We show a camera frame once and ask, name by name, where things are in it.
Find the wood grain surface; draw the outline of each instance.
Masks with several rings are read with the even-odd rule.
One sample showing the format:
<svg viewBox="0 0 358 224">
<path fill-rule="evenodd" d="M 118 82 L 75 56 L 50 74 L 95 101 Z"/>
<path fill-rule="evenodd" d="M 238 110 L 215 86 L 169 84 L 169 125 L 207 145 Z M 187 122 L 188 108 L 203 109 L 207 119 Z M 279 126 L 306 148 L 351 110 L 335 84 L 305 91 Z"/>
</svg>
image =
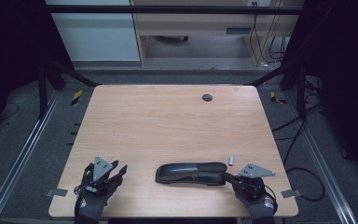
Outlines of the wood grain surface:
<svg viewBox="0 0 358 224">
<path fill-rule="evenodd" d="M 211 94 L 211 102 L 202 100 Z M 109 200 L 104 217 L 248 217 L 227 184 L 162 185 L 160 165 L 221 161 L 237 174 L 248 162 L 276 173 L 264 182 L 277 196 L 277 217 L 298 212 L 256 88 L 249 86 L 102 85 L 95 89 L 49 208 L 53 217 L 72 217 L 84 169 L 96 156 L 119 160 L 111 175 L 128 164 L 123 185 Z"/>
</svg>

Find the gray metal bracket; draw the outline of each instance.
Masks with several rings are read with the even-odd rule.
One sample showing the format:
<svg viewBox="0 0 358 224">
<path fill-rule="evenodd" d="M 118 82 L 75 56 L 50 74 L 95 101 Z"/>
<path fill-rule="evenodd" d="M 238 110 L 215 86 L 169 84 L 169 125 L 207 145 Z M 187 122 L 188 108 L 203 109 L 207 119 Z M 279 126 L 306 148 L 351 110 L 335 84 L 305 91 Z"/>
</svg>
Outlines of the gray metal bracket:
<svg viewBox="0 0 358 224">
<path fill-rule="evenodd" d="M 273 176 L 275 173 L 263 167 L 248 163 L 240 170 L 240 175 L 249 178 L 258 178 L 264 176 Z"/>
<path fill-rule="evenodd" d="M 113 165 L 101 157 L 95 157 L 93 180 L 97 182 L 101 177 L 112 170 Z"/>
</svg>

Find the floor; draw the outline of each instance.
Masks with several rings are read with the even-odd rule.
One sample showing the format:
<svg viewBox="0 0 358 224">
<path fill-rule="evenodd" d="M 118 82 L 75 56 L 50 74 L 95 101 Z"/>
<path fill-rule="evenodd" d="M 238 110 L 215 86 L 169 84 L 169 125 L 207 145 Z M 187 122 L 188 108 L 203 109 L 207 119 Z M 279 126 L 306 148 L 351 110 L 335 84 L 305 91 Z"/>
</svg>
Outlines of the floor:
<svg viewBox="0 0 358 224">
<path fill-rule="evenodd" d="M 279 50 L 277 41 L 273 51 Z M 154 37 L 145 66 L 119 64 L 95 70 L 80 67 L 78 72 L 103 84 L 231 84 L 250 83 L 268 73 L 279 62 L 268 67 L 254 66 L 250 54 L 240 37 L 191 36 L 187 42 L 181 38 Z M 14 90 L 8 97 L 10 104 L 0 120 L 0 223 L 71 223 L 71 218 L 54 218 L 48 214 L 51 198 L 47 189 L 55 189 L 63 166 L 76 140 L 74 134 L 84 116 L 93 88 L 65 76 L 64 91 L 48 90 L 56 102 L 47 122 L 40 124 L 38 115 L 37 83 Z M 280 77 L 259 86 L 260 99 L 271 129 L 296 117 L 293 91 L 281 91 Z M 70 106 L 76 91 L 82 96 L 76 106 Z M 270 93 L 288 104 L 272 102 Z M 297 197 L 299 214 L 277 223 L 358 223 L 358 164 L 341 155 L 340 144 L 331 130 L 317 94 L 307 91 L 309 111 L 304 130 L 300 121 L 274 132 L 277 147 L 284 160 L 293 137 L 300 132 L 288 156 L 286 168 L 300 167 L 288 176 L 293 189 L 300 189 L 304 197 Z M 35 125 L 43 130 L 37 142 L 27 141 Z M 24 145 L 31 146 L 24 153 Z M 18 156 L 24 154 L 22 162 Z M 7 184 L 11 180 L 15 185 Z M 323 195 L 318 202 L 312 202 Z"/>
</svg>

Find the gloved hand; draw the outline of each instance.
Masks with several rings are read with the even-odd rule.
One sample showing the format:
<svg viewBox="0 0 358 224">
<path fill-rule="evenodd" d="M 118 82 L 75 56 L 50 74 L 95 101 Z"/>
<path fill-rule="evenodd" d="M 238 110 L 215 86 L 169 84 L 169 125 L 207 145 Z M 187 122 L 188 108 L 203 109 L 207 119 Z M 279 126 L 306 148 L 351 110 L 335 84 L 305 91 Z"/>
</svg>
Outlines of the gloved hand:
<svg viewBox="0 0 358 224">
<path fill-rule="evenodd" d="M 235 197 L 239 199 L 246 207 L 251 216 L 251 219 L 256 220 L 260 219 L 261 217 L 273 217 L 275 213 L 275 202 L 272 198 L 267 195 L 263 194 L 258 200 L 256 201 L 247 201 L 243 196 L 239 193 L 235 193 Z"/>
<path fill-rule="evenodd" d="M 278 205 L 266 192 L 262 178 L 246 178 L 228 173 L 225 173 L 224 177 L 232 184 L 235 197 L 245 205 L 253 221 L 263 218 L 268 223 L 273 222 Z"/>
<path fill-rule="evenodd" d="M 107 205 L 107 200 L 112 197 L 113 192 L 102 196 L 85 191 L 84 195 L 78 207 L 78 214 L 98 220 L 103 213 L 104 207 Z"/>
</svg>

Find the gray carpet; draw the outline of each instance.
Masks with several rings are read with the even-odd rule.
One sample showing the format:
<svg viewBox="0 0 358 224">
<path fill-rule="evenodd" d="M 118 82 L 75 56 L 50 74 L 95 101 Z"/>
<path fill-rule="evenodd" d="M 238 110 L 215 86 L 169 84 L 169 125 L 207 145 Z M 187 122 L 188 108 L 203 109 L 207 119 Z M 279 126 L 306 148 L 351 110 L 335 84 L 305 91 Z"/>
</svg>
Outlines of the gray carpet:
<svg viewBox="0 0 358 224">
<path fill-rule="evenodd" d="M 271 69 L 272 65 L 270 68 L 244 69 L 244 67 L 251 66 L 251 61 L 249 58 L 243 60 L 248 55 L 240 51 L 244 47 L 240 38 L 234 40 L 212 38 L 208 41 L 210 46 L 214 41 L 218 41 L 220 47 L 210 49 L 203 46 L 201 37 L 190 37 L 186 43 L 178 40 L 172 41 L 164 37 L 153 38 L 150 42 L 151 46 L 149 47 L 151 48 L 149 48 L 146 65 L 143 68 L 105 67 L 105 70 L 93 72 L 86 67 L 79 72 L 85 77 L 103 84 L 240 85 L 250 83 Z M 233 49 L 231 45 L 226 45 L 225 41 L 234 41 L 234 46 L 240 46 L 240 48 Z M 71 218 L 57 219 L 49 216 L 48 208 L 51 198 L 45 196 L 45 193 L 47 189 L 55 189 L 58 185 L 63 167 L 71 151 L 70 145 L 76 139 L 76 136 L 71 133 L 76 132 L 79 128 L 76 124 L 83 119 L 93 88 L 88 88 L 67 76 L 65 79 L 67 87 L 62 92 L 48 125 L 7 201 L 0 216 L 0 223 L 58 224 L 72 221 Z M 258 87 L 271 128 L 278 127 L 295 117 L 289 105 L 270 101 L 270 91 L 275 91 L 278 99 L 285 97 L 278 86 L 280 80 L 280 77 L 276 77 Z M 83 94 L 77 106 L 72 107 L 70 104 L 77 90 L 82 90 Z M 307 107 L 318 104 L 318 99 L 314 96 L 308 100 Z M 19 105 L 20 109 L 10 117 L 17 107 L 13 104 L 7 105 L 2 114 L 3 120 L 0 121 L 0 186 L 36 124 L 39 108 L 37 83 L 33 82 L 13 91 L 8 101 Z M 307 127 L 310 128 L 324 159 L 358 220 L 358 164 L 356 161 L 342 158 L 340 145 L 326 117 L 320 113 L 320 109 L 318 108 L 308 115 Z M 296 122 L 275 132 L 274 137 L 276 139 L 293 137 L 298 128 L 299 124 Z M 276 141 L 282 159 L 292 140 Z M 297 166 L 307 168 L 317 174 L 303 134 L 294 144 L 287 160 L 286 169 Z M 300 189 L 305 196 L 317 198 L 321 195 L 321 186 L 314 176 L 298 170 L 288 176 L 292 187 Z M 296 200 L 299 214 L 296 217 L 287 218 L 285 223 L 341 223 L 336 208 L 327 194 L 316 203 L 303 198 L 296 198 Z M 277 218 L 276 221 L 277 223 L 283 222 L 280 218 Z M 250 220 L 245 219 L 243 223 L 250 223 Z"/>
<path fill-rule="evenodd" d="M 108 77 L 107 75 L 91 76 L 94 77 L 93 80 L 103 83 L 112 83 L 112 80 L 117 81 L 116 77 Z M 164 77 L 164 83 L 173 84 L 178 82 L 176 76 L 164 75 Z M 232 77 L 232 79 L 224 77 L 222 79 L 225 80 L 223 83 L 236 82 L 236 77 Z M 205 82 L 199 81 L 194 82 L 194 84 L 209 84 L 209 82 Z M 127 83 L 146 84 L 148 81 L 136 78 Z M 179 82 L 179 84 L 181 83 L 188 84 L 188 81 Z M 0 184 L 8 172 L 10 164 L 14 162 L 16 155 L 19 153 L 21 144 L 25 142 L 27 133 L 31 131 L 35 123 L 38 108 L 37 95 L 34 94 L 35 86 L 35 83 L 31 83 L 10 95 L 10 99 L 20 105 L 20 110 L 12 118 L 0 123 Z M 83 90 L 83 94 L 77 106 L 72 107 L 70 104 L 77 90 Z M 275 91 L 278 99 L 283 99 L 284 95 L 274 84 L 264 85 L 259 88 L 259 94 L 265 107 L 268 121 L 271 128 L 274 128 L 292 119 L 294 115 L 289 105 L 272 103 L 269 97 L 270 91 Z M 52 218 L 48 215 L 51 198 L 44 196 L 44 194 L 47 189 L 54 189 L 58 184 L 63 166 L 71 150 L 71 147 L 67 144 L 73 143 L 76 138 L 71 132 L 77 131 L 78 126 L 75 126 L 75 124 L 81 122 L 91 95 L 92 88 L 85 87 L 73 80 L 68 80 L 68 85 L 62 93 L 46 129 L 34 149 L 34 153 L 2 212 L 2 220 L 7 222 L 8 220 L 18 220 L 19 218 L 24 222 L 30 219 L 62 221 L 62 219 Z M 309 106 L 317 103 L 317 99 L 314 97 L 310 98 L 309 101 Z M 339 180 L 353 213 L 358 219 L 357 163 L 342 158 L 339 144 L 336 142 L 324 115 L 319 113 L 319 110 L 315 110 L 309 115 L 308 125 L 313 130 L 312 133 L 318 144 L 321 145 L 324 156 L 328 160 L 329 166 L 333 169 L 336 179 Z M 295 123 L 277 131 L 274 133 L 274 137 L 292 137 L 296 134 L 298 128 L 298 123 Z M 284 157 L 291 141 L 290 139 L 277 141 L 282 157 Z M 294 166 L 310 169 L 317 174 L 301 135 L 297 139 L 286 164 L 287 168 Z M 293 187 L 301 189 L 305 196 L 316 198 L 321 194 L 320 184 L 313 176 L 302 173 L 302 171 L 293 171 L 288 176 Z M 328 195 L 325 195 L 323 200 L 317 203 L 309 202 L 302 198 L 297 198 L 297 202 L 299 214 L 296 217 L 287 218 L 286 223 L 340 223 L 336 209 Z"/>
</svg>

